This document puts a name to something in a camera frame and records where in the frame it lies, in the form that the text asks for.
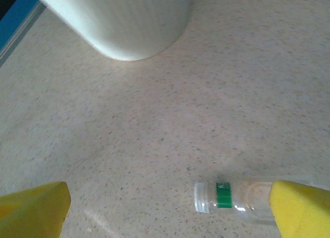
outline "white cylindrical object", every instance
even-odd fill
[[[139,60],[171,45],[190,0],[40,0],[102,54]]]

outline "plastic bottle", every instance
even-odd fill
[[[196,211],[234,213],[247,223],[276,225],[268,201],[272,182],[275,180],[312,185],[310,176],[251,177],[221,183],[199,182],[194,189]]]

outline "speckled countertop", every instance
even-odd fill
[[[193,185],[330,178],[330,0],[194,0],[152,58],[97,53],[45,10],[0,68],[0,194],[64,180],[61,237],[279,237],[199,214]]]

